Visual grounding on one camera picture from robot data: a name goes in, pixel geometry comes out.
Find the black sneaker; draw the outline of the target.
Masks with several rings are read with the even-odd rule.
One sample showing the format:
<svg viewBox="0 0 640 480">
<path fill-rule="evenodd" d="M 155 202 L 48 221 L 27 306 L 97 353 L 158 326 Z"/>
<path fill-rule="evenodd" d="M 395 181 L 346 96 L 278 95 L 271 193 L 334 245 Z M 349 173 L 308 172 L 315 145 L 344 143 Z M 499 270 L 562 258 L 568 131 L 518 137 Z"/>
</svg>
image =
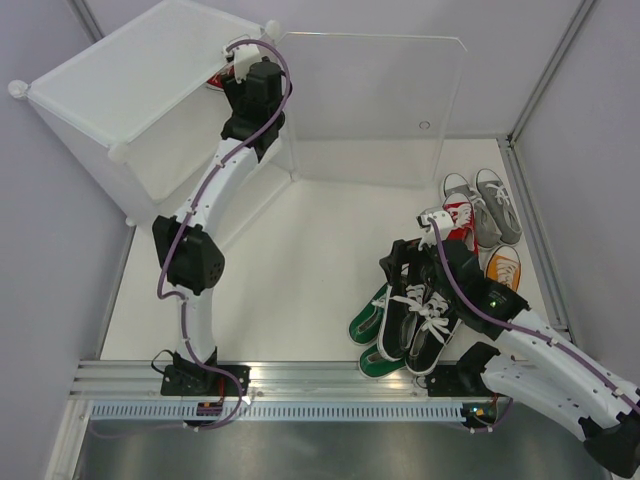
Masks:
<svg viewBox="0 0 640 480">
<path fill-rule="evenodd" d="M 426 285 L 406 285 L 400 280 L 388 289 L 377 347 L 388 361 L 401 360 L 408 351 L 423 306 Z"/>
<path fill-rule="evenodd" d="M 435 290 L 430 290 L 422 302 L 410 299 L 409 312 L 416 317 L 416 326 L 405 364 L 413 375 L 428 375 L 435 369 L 461 320 L 451 303 Z"/>
</svg>

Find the red sneaker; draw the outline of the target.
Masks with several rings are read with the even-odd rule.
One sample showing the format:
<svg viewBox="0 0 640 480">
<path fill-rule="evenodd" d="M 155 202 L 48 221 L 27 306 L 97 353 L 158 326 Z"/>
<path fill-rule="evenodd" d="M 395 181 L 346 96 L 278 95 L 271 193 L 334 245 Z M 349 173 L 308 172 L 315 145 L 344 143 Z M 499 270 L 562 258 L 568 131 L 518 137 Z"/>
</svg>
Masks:
<svg viewBox="0 0 640 480">
<path fill-rule="evenodd" d="M 447 239 L 462 241 L 471 252 L 477 254 L 475 215 L 469 198 L 462 193 L 450 194 L 443 203 L 443 209 L 454 223 Z"/>
<path fill-rule="evenodd" d="M 221 70 L 206 81 L 205 87 L 210 90 L 223 92 L 224 82 L 229 78 L 234 78 L 234 77 L 235 77 L 235 72 L 233 67 L 227 70 Z"/>
</svg>

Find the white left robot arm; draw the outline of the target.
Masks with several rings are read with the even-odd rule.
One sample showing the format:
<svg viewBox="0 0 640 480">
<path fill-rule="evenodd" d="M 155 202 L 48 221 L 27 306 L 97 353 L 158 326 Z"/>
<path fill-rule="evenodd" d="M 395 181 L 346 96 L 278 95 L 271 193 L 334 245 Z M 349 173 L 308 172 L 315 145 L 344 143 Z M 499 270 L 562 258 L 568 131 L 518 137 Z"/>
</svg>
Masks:
<svg viewBox="0 0 640 480">
<path fill-rule="evenodd" d="M 231 116 L 204 176 L 174 214 L 158 216 L 152 224 L 161 267 L 156 295 L 178 302 L 176 353 L 191 363 L 183 383 L 198 396 L 209 395 L 218 384 L 212 296 L 225 257 L 215 236 L 231 200 L 278 141 L 292 91 L 286 63 L 268 58 L 252 64 L 240 81 L 224 76 L 222 85 Z"/>
</svg>

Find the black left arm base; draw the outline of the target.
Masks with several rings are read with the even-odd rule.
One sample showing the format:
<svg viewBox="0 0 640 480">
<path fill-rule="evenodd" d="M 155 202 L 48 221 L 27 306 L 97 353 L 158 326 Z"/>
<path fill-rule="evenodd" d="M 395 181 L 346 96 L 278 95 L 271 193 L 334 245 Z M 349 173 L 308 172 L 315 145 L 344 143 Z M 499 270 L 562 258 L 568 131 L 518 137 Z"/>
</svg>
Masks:
<svg viewBox="0 0 640 480">
<path fill-rule="evenodd" d="M 169 365 L 165 368 L 160 394 L 166 397 L 237 396 L 235 377 L 242 395 L 247 393 L 250 383 L 250 368 L 245 365 L 220 365 L 225 374 L 201 369 L 195 364 Z"/>
</svg>

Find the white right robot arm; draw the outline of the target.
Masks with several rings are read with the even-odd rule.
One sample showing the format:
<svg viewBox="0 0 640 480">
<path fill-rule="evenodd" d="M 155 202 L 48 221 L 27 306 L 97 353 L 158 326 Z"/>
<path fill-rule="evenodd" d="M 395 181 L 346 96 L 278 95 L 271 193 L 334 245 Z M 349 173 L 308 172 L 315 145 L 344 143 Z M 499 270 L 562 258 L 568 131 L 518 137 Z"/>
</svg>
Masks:
<svg viewBox="0 0 640 480">
<path fill-rule="evenodd" d="M 459 388 L 508 396 L 570 431 L 612 474 L 639 469 L 639 387 L 555 331 L 509 287 L 482 273 L 460 241 L 397 240 L 379 265 L 387 281 L 377 348 L 416 376 L 435 370 L 458 328 L 483 341 L 458 360 Z"/>
</svg>

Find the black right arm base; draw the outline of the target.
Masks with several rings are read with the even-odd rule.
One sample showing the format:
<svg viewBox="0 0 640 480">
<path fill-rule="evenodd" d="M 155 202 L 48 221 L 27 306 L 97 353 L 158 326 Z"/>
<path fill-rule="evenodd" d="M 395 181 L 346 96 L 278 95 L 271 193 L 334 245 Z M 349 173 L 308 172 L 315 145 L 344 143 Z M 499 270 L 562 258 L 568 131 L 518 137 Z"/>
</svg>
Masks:
<svg viewBox="0 0 640 480">
<path fill-rule="evenodd" d="M 457 365 L 438 365 L 425 376 L 426 389 L 430 397 L 492 397 L 475 371 L 459 368 Z"/>
</svg>

